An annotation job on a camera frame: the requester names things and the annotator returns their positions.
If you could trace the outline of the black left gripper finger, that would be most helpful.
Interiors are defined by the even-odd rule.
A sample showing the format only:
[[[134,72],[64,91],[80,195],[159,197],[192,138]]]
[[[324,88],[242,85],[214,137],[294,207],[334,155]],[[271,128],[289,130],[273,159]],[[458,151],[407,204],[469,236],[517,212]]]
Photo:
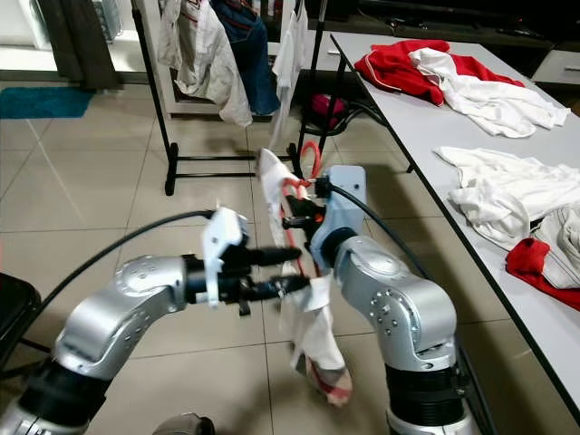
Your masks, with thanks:
[[[294,246],[266,246],[246,249],[246,261],[251,266],[279,266],[294,262],[302,256],[302,249]]]
[[[311,279],[306,276],[277,276],[268,281],[251,285],[246,290],[246,301],[269,301],[269,299],[282,298],[292,293],[298,293],[311,284]]]

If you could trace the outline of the red plastic hanger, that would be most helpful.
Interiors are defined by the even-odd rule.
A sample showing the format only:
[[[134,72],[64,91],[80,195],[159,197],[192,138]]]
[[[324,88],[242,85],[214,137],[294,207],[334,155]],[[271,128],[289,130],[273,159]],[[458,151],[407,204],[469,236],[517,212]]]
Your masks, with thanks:
[[[310,175],[305,179],[283,179],[281,192],[287,206],[290,206],[291,199],[306,199],[307,188],[314,184],[316,178],[319,177],[320,170],[322,170],[322,150],[320,150],[319,145],[314,141],[306,142],[299,150],[299,157],[302,157],[307,150],[314,154],[314,165],[311,167]],[[285,232],[287,243],[295,247],[297,244],[295,243],[293,229],[287,226],[285,211],[285,207],[279,209],[279,218],[281,218],[283,224],[283,232]]]

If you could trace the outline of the cream white garment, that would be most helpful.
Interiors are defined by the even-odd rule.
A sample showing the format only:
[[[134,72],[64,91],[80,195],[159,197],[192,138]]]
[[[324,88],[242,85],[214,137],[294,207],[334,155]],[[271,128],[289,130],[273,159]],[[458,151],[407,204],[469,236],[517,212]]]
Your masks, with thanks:
[[[272,237],[277,247],[303,247],[295,240],[293,229],[285,228],[283,221],[291,199],[304,199],[308,179],[296,177],[271,150],[260,150],[257,158],[257,177],[264,191],[266,211],[269,212]],[[281,327],[290,333],[293,341],[293,366],[324,400],[340,409],[351,400],[353,380],[345,364],[343,353],[335,340],[334,318],[330,307],[333,275],[308,273],[303,265],[304,252],[292,265],[282,266],[282,273],[295,272],[307,277],[307,286],[295,291],[279,303]]]

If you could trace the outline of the magenta bag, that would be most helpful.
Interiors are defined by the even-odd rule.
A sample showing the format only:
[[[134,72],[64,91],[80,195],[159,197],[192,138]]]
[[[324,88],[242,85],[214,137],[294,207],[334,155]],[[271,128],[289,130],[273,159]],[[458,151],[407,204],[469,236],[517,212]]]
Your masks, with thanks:
[[[308,117],[315,125],[335,127],[348,112],[348,104],[344,99],[332,98],[331,95],[316,92],[308,101]]]

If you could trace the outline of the white folding table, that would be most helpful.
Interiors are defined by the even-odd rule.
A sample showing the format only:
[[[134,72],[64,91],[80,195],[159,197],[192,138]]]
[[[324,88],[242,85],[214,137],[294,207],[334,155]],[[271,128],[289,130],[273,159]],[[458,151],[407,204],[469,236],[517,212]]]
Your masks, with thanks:
[[[568,113],[564,127],[539,130],[525,140],[509,140],[490,136],[450,109],[436,108],[409,95],[378,90],[369,82],[362,84],[380,108],[393,138],[417,170],[424,187],[438,200],[440,211],[461,244],[533,348],[572,418],[580,424],[580,311],[506,272],[506,250],[478,235],[449,202],[449,192],[459,185],[459,174],[435,154],[442,146],[482,148],[580,169],[580,117]]]

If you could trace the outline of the grey robot leg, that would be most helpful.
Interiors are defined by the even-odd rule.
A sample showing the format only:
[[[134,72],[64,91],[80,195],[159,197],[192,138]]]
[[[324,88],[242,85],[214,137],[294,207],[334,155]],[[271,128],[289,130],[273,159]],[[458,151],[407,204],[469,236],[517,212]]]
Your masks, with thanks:
[[[216,428],[211,419],[187,411],[158,424],[150,435],[216,435]]]

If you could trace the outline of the blue jeans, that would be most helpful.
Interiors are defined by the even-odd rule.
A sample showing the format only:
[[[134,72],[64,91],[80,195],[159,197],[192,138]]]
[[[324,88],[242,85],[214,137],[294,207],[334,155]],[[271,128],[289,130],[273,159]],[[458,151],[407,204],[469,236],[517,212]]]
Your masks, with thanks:
[[[252,0],[210,0],[210,5],[227,33],[250,111],[258,116],[272,115],[279,100],[269,65],[265,22]]]

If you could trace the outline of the red garment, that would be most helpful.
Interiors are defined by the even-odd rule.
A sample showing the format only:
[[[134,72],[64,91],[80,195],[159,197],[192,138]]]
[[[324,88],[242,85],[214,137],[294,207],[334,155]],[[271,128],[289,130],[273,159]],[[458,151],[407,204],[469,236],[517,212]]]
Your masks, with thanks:
[[[438,84],[426,78],[414,63],[411,54],[421,49],[431,49],[452,61],[453,73],[475,76],[483,82],[504,82],[514,86],[525,84],[492,72],[484,63],[469,55],[450,53],[450,45],[442,40],[405,40],[393,44],[373,44],[372,50],[353,64],[363,79],[383,91],[402,92],[435,105],[444,102]]]
[[[580,285],[573,287],[555,287],[546,278],[546,259],[550,246],[543,241],[526,237],[509,250],[506,256],[507,273],[532,285],[540,293],[551,295],[580,312]]]

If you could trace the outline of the beige shirt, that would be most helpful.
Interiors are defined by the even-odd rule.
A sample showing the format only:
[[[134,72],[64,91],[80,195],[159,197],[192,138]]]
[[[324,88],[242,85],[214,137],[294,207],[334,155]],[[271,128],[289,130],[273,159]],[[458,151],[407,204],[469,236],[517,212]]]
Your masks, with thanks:
[[[227,29],[210,0],[157,0],[158,61],[177,70],[174,83],[190,98],[211,100],[221,120],[253,123]]]

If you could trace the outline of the grey white garment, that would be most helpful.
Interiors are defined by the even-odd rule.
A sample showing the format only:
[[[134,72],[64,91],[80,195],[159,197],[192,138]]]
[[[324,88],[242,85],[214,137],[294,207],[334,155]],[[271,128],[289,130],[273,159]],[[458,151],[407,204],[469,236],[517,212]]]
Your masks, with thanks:
[[[556,289],[580,289],[580,203],[548,211],[531,236],[546,244],[543,277]]]

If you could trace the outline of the teal floor mat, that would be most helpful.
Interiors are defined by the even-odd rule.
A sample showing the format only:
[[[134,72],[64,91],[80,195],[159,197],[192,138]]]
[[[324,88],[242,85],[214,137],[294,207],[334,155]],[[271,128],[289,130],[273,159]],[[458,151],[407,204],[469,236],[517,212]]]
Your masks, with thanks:
[[[0,119],[82,119],[94,95],[73,87],[8,87],[0,95]]]

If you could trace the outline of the grey curtain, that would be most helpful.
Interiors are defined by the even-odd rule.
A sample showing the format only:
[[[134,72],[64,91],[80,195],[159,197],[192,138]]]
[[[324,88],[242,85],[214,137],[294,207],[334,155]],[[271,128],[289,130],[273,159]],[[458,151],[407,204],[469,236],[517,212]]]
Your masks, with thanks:
[[[36,0],[58,73],[83,90],[113,90],[113,70],[92,0]]]

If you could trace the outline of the white low tv stand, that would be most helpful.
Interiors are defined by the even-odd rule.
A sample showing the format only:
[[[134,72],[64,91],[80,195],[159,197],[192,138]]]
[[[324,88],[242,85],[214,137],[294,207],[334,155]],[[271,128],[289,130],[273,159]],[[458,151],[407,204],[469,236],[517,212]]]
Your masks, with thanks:
[[[580,84],[580,53],[552,50],[533,74],[534,82]]]

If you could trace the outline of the black rack with chrome rail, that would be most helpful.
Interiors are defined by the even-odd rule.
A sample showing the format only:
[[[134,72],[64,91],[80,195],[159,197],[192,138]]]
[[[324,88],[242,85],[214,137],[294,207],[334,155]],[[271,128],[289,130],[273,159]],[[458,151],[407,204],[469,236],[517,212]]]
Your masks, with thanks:
[[[330,7],[331,0],[316,0],[316,17],[314,19],[314,50],[311,54],[310,67],[308,67],[307,83],[308,86],[316,86],[316,71],[318,71],[318,59],[322,52],[323,37],[326,33],[327,9]],[[180,163],[197,162],[217,162],[217,161],[256,161],[257,156],[182,156],[179,154],[179,145],[176,141],[170,140],[169,121],[171,116],[177,113],[181,116],[208,116],[214,113],[212,111],[211,100],[191,98],[182,102],[177,95],[177,88],[174,87],[173,73],[168,66],[163,65],[159,54],[159,37],[161,32],[160,22],[162,21],[163,12],[160,5],[155,5],[158,0],[131,0],[132,16],[134,28],[140,34],[140,49],[142,58],[145,59],[146,72],[148,72],[150,96],[156,108],[158,119],[158,128],[160,137],[163,142],[163,150],[166,152],[167,167],[165,173],[165,182],[163,182],[163,191],[167,196],[174,194],[177,187],[178,179],[210,179],[210,178],[248,178],[255,177],[253,171],[219,171],[218,173],[181,173],[179,170]],[[324,150],[324,144],[328,137],[334,136],[339,130],[328,130],[330,127],[323,125],[322,130],[308,131],[307,124],[302,124],[299,129],[299,138],[297,142],[290,142],[287,145],[286,155],[278,154],[281,160],[291,160],[294,163],[294,172],[298,177],[302,177],[301,157],[299,150],[306,143],[306,134],[318,134],[319,140],[316,144],[320,150]]]

